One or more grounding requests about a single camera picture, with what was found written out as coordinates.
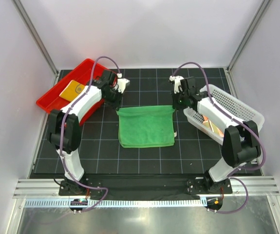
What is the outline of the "green towel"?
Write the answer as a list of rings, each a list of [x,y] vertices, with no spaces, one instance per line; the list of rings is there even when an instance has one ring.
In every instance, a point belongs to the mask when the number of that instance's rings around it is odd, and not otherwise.
[[[173,146],[174,109],[171,105],[125,107],[117,112],[118,139],[123,148]]]

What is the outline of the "yellow blue hello towel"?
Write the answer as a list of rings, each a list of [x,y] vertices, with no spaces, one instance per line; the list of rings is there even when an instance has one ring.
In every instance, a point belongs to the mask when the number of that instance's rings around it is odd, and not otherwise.
[[[85,85],[75,80],[71,80],[64,90],[59,94],[59,97],[72,102],[84,90],[84,88]]]

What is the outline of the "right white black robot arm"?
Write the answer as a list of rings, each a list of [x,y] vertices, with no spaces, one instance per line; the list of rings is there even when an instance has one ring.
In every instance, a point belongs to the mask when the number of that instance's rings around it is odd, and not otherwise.
[[[229,176],[261,155],[257,140],[264,123],[260,113],[215,85],[197,89],[194,78],[170,76],[173,108],[221,145],[221,159],[204,173],[203,190],[215,193]]]

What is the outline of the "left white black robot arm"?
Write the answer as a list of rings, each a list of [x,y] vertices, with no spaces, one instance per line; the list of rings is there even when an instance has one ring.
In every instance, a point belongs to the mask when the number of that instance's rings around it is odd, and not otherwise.
[[[71,183],[70,190],[76,195],[82,195],[87,190],[79,156],[82,138],[80,122],[102,100],[118,110],[129,84],[130,81],[121,73],[104,70],[101,76],[88,81],[82,89],[79,85],[75,86],[77,96],[63,108],[53,109],[49,114],[47,139],[59,155],[65,180]]]

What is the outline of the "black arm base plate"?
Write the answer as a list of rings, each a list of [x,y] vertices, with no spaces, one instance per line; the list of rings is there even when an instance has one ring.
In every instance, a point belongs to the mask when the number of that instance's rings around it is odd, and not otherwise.
[[[233,193],[229,179],[212,183],[203,174],[86,174],[83,188],[64,179],[60,196],[85,196],[99,200],[172,201],[190,200],[204,196],[223,196]]]

